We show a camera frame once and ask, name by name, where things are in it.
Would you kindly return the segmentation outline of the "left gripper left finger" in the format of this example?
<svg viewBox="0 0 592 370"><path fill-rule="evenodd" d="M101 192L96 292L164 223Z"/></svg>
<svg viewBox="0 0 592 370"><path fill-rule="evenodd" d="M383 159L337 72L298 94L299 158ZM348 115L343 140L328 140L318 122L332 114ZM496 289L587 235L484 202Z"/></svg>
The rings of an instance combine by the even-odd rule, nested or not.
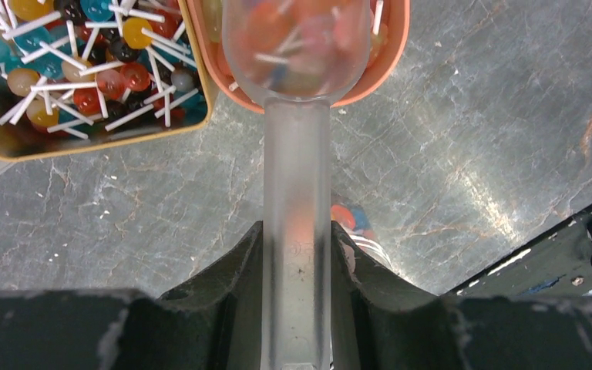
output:
<svg viewBox="0 0 592 370"><path fill-rule="evenodd" d="M258 369L262 225L158 298L0 291L0 369Z"/></svg>

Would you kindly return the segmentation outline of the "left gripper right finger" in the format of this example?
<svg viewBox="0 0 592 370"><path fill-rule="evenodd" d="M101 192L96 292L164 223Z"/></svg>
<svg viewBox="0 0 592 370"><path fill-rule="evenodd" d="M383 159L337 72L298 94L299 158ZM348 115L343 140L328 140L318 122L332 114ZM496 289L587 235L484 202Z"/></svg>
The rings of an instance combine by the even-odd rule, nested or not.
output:
<svg viewBox="0 0 592 370"><path fill-rule="evenodd" d="M592 369L592 296L436 296L331 226L336 369Z"/></svg>

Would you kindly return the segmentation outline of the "clear plastic scoop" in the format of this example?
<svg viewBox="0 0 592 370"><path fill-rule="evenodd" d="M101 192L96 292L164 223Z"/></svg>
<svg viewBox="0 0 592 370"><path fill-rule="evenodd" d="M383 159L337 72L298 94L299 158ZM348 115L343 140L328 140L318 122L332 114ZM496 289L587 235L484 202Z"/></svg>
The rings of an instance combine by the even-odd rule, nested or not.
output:
<svg viewBox="0 0 592 370"><path fill-rule="evenodd" d="M235 82L264 111L262 369L331 352L331 107L360 80L367 1L226 1Z"/></svg>

